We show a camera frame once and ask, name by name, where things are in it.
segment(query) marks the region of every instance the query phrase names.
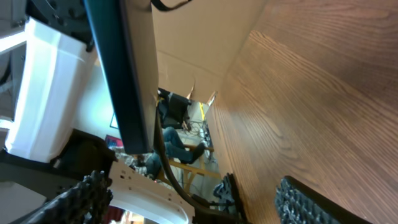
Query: blue jeans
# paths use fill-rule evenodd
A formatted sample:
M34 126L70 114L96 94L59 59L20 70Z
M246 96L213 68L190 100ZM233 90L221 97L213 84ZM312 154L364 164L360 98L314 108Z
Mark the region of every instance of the blue jeans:
M180 136L174 128L168 127L163 131L164 145L166 154L169 157L177 158L181 161L191 161L192 152L186 151L184 144L181 142Z

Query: computer screen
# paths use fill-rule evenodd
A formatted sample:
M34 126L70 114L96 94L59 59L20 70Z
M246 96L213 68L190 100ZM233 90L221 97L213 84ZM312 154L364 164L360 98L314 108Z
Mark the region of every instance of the computer screen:
M150 0L85 0L85 7L124 149L149 152L158 87Z

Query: shoe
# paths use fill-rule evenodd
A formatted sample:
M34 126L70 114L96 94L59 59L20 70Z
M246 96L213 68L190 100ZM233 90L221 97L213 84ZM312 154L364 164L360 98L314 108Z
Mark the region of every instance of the shoe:
M205 152L205 144L200 143L192 152L192 160L189 161L189 164L193 164L203 153Z

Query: wood grain surface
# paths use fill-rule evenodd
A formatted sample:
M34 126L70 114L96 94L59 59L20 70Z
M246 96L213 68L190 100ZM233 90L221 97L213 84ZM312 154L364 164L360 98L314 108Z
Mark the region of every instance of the wood grain surface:
M398 223L398 1L269 0L207 117L253 223L285 175Z

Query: wooden chair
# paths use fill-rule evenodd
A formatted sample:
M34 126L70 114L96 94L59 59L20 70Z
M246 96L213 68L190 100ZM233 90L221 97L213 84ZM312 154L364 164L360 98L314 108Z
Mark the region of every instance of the wooden chair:
M185 146L186 149L189 149L189 151L192 151L192 150L194 150L197 147L197 146L188 145L188 144L184 144L184 146ZM208 150L210 152L214 152L214 149L212 147L206 147L205 150ZM190 165L185 165L185 164L176 162L176 161L174 161L172 159L169 160L169 164L171 166L183 169L183 183L185 184L184 191L186 193L188 193L188 194L190 193L189 189L190 189L192 181L193 181L193 179L195 178L196 175L201 175L201 176L207 175L209 177L214 177L214 178L217 178L217 179L221 180L221 176L220 176L219 173L206 170L206 168L205 168L205 160L204 160L203 156L199 157L198 160L200 161L200 168L192 167ZM164 182L166 184L169 184L171 186L170 181L167 180L165 178L165 176L164 176L164 170L163 169L159 172L159 175L157 176L156 179L161 180L162 182Z

